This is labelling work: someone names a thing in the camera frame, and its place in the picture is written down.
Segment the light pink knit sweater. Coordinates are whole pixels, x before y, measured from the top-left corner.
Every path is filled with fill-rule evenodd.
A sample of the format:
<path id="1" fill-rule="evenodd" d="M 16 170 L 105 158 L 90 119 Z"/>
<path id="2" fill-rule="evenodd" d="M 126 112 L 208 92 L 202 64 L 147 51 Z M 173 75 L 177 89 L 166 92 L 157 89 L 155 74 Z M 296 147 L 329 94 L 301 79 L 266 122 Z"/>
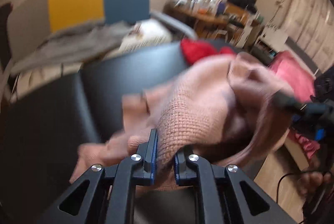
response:
<path id="1" fill-rule="evenodd" d="M 70 178 L 90 166 L 120 163 L 158 133 L 154 187 L 174 190 L 173 157 L 184 146 L 209 162 L 245 166 L 278 149 L 291 116 L 273 104 L 277 92 L 293 95 L 285 81 L 249 54 L 215 55 L 174 80 L 122 99 L 124 129 L 106 143 L 86 143 Z"/>

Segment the red knit sweater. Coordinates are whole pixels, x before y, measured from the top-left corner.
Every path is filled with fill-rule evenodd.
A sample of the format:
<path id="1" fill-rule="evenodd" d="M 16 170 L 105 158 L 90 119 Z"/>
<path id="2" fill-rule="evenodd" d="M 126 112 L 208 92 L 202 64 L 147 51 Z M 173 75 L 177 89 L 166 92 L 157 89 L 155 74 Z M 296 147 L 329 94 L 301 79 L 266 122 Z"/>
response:
<path id="1" fill-rule="evenodd" d="M 220 49 L 216 49 L 209 42 L 203 40 L 182 39 L 180 42 L 181 52 L 184 59 L 189 65 L 193 65 L 199 60 L 215 55 L 232 55 L 236 56 L 237 53 L 228 46 L 223 46 Z"/>

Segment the grey clothes on sofa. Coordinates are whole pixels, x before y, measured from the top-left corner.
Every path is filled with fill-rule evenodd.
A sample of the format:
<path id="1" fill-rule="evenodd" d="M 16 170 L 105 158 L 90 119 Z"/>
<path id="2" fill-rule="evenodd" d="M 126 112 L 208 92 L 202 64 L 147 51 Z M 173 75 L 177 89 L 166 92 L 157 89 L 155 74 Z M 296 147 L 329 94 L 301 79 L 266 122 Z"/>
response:
<path id="1" fill-rule="evenodd" d="M 133 27 L 121 21 L 112 25 L 85 24 L 52 35 L 34 52 L 11 68 L 12 76 L 51 64 L 83 62 L 120 47 Z"/>

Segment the pink fringed blanket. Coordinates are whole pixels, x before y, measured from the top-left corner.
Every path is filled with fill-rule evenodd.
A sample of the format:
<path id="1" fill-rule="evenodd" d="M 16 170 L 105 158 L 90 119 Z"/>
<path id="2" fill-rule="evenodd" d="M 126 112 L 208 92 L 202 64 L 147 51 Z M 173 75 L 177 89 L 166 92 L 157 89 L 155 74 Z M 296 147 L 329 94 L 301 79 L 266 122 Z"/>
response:
<path id="1" fill-rule="evenodd" d="M 269 68 L 277 77 L 290 85 L 297 100 L 311 101 L 311 97 L 315 95 L 313 75 L 304 70 L 289 51 L 278 53 L 270 63 Z M 294 130 L 290 130 L 288 138 L 299 145 L 308 162 L 320 148 L 318 142 L 305 138 Z"/>

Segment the wooden desk with clutter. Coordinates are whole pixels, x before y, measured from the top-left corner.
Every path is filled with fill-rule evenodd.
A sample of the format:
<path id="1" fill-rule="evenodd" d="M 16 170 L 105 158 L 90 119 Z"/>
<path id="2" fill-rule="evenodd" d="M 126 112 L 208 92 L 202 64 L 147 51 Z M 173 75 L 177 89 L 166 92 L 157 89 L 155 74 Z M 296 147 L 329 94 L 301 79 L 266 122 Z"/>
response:
<path id="1" fill-rule="evenodd" d="M 243 47 L 253 29 L 261 26 L 257 13 L 221 0 L 170 0 L 164 12 L 189 25 L 200 38 L 224 39 L 233 46 Z"/>

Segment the grey yellow blue sofa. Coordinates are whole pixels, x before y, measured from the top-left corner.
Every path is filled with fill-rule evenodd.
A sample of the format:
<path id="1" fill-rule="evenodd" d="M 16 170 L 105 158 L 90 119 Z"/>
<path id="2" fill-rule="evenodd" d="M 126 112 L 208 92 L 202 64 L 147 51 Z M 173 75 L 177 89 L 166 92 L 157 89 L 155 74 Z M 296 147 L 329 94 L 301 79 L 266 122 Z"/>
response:
<path id="1" fill-rule="evenodd" d="M 19 61 L 48 36 L 82 24 L 147 20 L 149 9 L 149 0 L 26 0 L 7 19 L 11 57 Z"/>

